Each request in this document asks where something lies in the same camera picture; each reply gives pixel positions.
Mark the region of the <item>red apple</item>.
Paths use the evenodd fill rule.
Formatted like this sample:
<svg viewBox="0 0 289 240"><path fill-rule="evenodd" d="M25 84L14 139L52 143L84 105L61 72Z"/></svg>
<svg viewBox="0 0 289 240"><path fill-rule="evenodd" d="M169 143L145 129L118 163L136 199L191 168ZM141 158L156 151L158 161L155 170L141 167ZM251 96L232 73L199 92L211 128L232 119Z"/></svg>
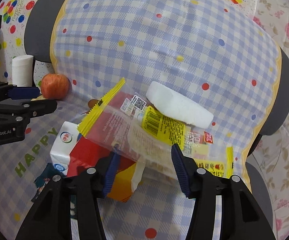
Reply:
<svg viewBox="0 0 289 240"><path fill-rule="evenodd" d="M41 93L45 99L63 100L69 90L69 80L63 74L47 74L41 81Z"/></svg>

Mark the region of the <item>yellow clear snack bag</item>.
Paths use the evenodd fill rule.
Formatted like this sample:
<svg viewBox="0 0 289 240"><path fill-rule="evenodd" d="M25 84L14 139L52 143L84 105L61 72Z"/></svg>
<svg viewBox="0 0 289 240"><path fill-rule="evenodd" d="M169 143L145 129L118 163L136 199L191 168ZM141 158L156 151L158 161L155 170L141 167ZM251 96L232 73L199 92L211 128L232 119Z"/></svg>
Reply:
<svg viewBox="0 0 289 240"><path fill-rule="evenodd" d="M178 144L186 157L215 176L234 173L233 148L215 133L160 113L134 92L125 79L118 81L83 118L79 133L89 141L175 178L171 147Z"/></svg>

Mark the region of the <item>dark printed wrapper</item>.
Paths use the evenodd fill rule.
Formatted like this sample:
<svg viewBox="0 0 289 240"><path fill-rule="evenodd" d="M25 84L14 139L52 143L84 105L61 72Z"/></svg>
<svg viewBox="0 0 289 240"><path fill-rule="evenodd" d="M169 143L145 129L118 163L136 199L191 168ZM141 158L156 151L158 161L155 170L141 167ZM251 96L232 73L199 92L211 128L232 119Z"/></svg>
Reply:
<svg viewBox="0 0 289 240"><path fill-rule="evenodd" d="M35 180L34 184L36 185L36 193L34 197L31 199L31 202L35 202L35 200L38 198L41 191L44 189L45 185L55 176L59 175L63 177L64 175L58 171L52 163L48 163L43 170L42 174L40 174Z"/></svg>

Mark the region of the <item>black office chair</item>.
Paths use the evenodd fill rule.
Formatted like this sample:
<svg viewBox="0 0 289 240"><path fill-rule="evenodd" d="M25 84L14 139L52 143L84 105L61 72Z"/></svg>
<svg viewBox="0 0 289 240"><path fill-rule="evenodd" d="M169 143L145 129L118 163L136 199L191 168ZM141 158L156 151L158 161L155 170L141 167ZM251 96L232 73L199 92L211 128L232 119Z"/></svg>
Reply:
<svg viewBox="0 0 289 240"><path fill-rule="evenodd" d="M25 50L99 98L120 79L141 95L151 82L208 109L207 128L243 157L275 106L280 46L224 0L38 0Z"/></svg>

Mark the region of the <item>blue checkered cloth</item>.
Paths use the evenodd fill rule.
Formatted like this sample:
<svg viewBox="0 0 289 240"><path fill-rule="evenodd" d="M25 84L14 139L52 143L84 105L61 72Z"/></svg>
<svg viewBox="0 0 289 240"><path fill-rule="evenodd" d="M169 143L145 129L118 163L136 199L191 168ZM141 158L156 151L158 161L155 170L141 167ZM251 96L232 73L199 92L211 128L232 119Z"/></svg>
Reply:
<svg viewBox="0 0 289 240"><path fill-rule="evenodd" d="M217 144L243 159L273 108L280 49L225 0L4 0L0 4L0 81L11 61L27 54L25 37L54 37L44 49L51 67L70 81L70 95L53 113L29 124L24 141L0 146L0 232L14 239L32 206L34 178L49 161L53 128L125 79L145 95L153 81L205 107Z"/></svg>

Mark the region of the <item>white milk carton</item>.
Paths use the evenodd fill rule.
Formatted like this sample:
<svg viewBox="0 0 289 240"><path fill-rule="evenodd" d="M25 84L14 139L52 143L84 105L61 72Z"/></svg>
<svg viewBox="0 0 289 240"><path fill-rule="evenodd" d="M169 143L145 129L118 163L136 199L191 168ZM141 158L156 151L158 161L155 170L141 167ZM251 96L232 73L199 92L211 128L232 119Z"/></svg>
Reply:
<svg viewBox="0 0 289 240"><path fill-rule="evenodd" d="M65 176L70 163L70 153L81 138L77 127L77 124L65 121L50 150L53 167Z"/></svg>

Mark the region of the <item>white tissue roll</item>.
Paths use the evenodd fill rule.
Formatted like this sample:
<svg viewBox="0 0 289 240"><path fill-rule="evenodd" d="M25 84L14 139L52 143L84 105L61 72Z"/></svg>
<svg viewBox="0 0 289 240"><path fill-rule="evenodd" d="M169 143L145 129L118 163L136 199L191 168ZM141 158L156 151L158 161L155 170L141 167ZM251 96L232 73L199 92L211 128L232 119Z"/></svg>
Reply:
<svg viewBox="0 0 289 240"><path fill-rule="evenodd" d="M12 84L18 87L32 87L33 59L32 55L22 55L12 59Z"/></svg>

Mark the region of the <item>white foam block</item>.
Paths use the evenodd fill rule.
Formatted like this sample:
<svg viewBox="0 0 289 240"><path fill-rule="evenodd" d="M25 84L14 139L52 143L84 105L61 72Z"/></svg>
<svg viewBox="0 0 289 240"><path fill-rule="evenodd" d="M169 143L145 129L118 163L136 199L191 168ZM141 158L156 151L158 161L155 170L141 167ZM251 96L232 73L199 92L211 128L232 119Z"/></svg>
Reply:
<svg viewBox="0 0 289 240"><path fill-rule="evenodd" d="M146 98L163 115L188 125L206 129L213 121L207 109L158 82L151 82Z"/></svg>

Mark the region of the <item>red orange carton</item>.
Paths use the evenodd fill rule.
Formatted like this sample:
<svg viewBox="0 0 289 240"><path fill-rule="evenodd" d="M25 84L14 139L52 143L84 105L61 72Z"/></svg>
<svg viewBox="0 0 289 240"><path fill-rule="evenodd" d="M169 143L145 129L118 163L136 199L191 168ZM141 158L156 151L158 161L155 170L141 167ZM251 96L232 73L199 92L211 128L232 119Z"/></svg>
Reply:
<svg viewBox="0 0 289 240"><path fill-rule="evenodd" d="M137 189L145 164L134 162L82 137L70 153L67 175L77 176L92 167L98 174L103 195L125 203Z"/></svg>

